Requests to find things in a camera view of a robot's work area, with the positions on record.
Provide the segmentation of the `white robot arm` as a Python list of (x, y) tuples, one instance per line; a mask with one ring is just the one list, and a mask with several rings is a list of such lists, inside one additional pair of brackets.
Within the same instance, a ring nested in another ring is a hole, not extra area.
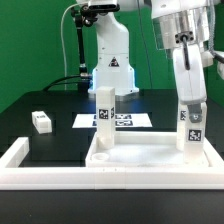
[(129, 31), (115, 14), (148, 7), (157, 47), (173, 59), (179, 102), (187, 107), (192, 123), (202, 122), (202, 104), (207, 98), (203, 68), (208, 60), (222, 59), (213, 48), (214, 6), (222, 1), (77, 0), (83, 24), (96, 29), (97, 64), (89, 92), (94, 94), (101, 86), (113, 86), (118, 96), (138, 91), (129, 56), (130, 48), (139, 42), (130, 37), (138, 37), (142, 31)]

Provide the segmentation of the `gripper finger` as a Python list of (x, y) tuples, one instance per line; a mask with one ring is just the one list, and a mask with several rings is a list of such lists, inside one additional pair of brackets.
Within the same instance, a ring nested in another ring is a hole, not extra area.
[(190, 104), (187, 106), (189, 113), (189, 120), (192, 123), (200, 123), (202, 121), (202, 107), (201, 104)]

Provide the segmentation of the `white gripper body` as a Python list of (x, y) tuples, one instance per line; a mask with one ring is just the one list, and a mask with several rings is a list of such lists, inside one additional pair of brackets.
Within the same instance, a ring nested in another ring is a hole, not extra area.
[(173, 68), (178, 98), (181, 104), (199, 104), (206, 101), (204, 71), (199, 47), (196, 44), (188, 47), (190, 69), (185, 68), (184, 50), (173, 51)]

